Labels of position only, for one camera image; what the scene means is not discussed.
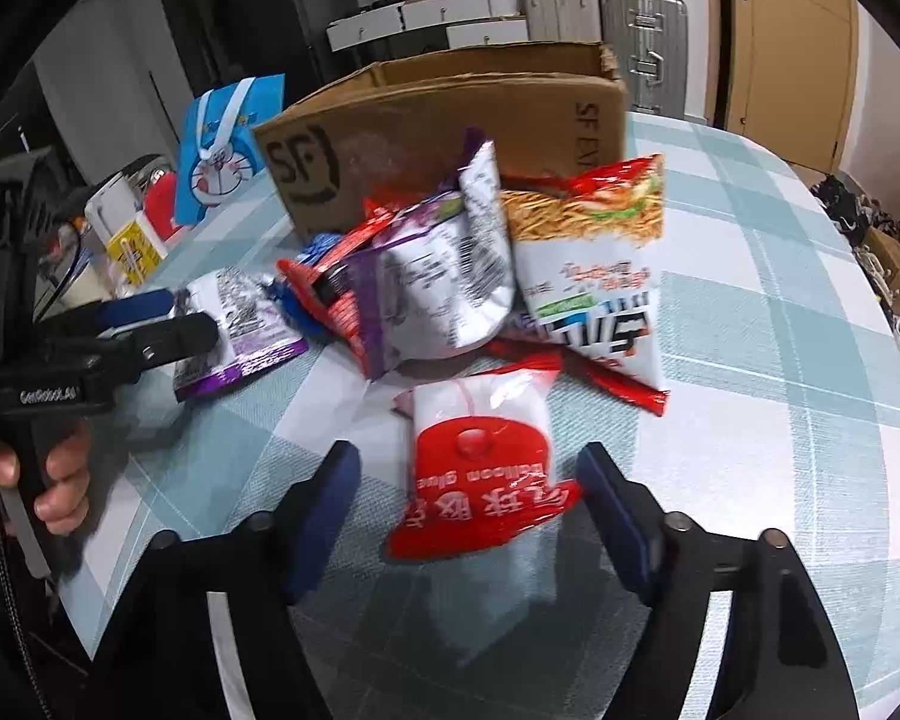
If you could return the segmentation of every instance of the human hand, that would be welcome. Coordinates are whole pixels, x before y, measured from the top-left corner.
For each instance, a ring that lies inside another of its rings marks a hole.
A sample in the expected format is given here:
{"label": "human hand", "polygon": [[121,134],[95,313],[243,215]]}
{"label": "human hand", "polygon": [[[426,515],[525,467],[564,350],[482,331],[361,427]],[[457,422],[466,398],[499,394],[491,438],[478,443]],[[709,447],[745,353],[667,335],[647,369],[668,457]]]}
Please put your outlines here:
{"label": "human hand", "polygon": [[[34,501],[34,512],[55,536],[74,531],[90,509],[86,493],[90,484],[87,456],[91,440],[86,422],[78,422],[74,434],[53,447],[47,457],[47,475],[55,483]],[[19,478],[17,456],[0,442],[0,487],[14,488]],[[10,525],[7,533],[13,535]]]}

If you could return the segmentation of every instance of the checkered tablecloth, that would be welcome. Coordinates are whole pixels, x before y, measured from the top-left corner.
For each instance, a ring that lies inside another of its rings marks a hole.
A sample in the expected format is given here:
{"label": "checkered tablecloth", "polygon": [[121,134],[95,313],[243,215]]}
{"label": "checkered tablecloth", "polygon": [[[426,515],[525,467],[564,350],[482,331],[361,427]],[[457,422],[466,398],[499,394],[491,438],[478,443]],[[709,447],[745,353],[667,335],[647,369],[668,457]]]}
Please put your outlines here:
{"label": "checkered tablecloth", "polygon": [[[662,152],[667,211],[659,334],[671,396],[656,418],[562,377],[557,460],[600,440],[664,509],[717,533],[792,536],[826,605],[864,717],[900,699],[900,358],[847,243],[790,168],[745,139],[634,115],[631,155]],[[271,271],[298,242],[266,175],[174,250],[154,284],[220,266]],[[341,344],[242,389],[178,405],[169,372],[98,420],[95,529],[62,583],[93,652],[141,550],[274,507],[339,437],[364,480],[331,565],[293,611],[338,718],[602,715],[646,612],[621,589],[586,508],[510,545],[432,565],[381,562],[404,504],[409,425],[391,397],[466,365],[372,386]],[[710,605],[685,717],[716,679],[727,594]]]}

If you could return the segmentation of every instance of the doraemon bag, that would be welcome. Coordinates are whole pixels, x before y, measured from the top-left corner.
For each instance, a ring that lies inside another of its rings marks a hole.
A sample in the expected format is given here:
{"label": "doraemon bag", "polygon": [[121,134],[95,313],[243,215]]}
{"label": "doraemon bag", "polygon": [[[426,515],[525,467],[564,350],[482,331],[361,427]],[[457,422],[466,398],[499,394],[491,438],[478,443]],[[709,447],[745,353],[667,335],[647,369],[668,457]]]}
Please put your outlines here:
{"label": "doraemon bag", "polygon": [[187,109],[173,220],[196,224],[264,170],[250,131],[283,109],[284,76],[243,79],[206,92]]}

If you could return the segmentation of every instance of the wooden door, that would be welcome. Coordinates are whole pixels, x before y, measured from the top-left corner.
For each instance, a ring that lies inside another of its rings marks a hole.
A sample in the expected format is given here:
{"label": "wooden door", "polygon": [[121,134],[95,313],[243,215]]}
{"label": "wooden door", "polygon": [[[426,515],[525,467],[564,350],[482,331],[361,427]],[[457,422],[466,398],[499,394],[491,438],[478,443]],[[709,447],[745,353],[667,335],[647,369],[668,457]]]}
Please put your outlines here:
{"label": "wooden door", "polygon": [[832,172],[856,80],[854,0],[733,0],[727,129]]}

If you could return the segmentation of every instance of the silver suitcase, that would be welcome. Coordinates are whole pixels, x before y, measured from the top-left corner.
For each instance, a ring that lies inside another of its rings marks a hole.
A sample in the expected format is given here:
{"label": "silver suitcase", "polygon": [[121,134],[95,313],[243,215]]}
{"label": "silver suitcase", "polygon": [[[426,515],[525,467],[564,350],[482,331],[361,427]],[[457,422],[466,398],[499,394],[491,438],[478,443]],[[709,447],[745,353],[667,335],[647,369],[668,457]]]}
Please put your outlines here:
{"label": "silver suitcase", "polygon": [[682,119],[687,96],[683,0],[602,0],[604,41],[620,63],[631,110]]}
{"label": "silver suitcase", "polygon": [[598,43],[600,0],[525,0],[530,40]]}

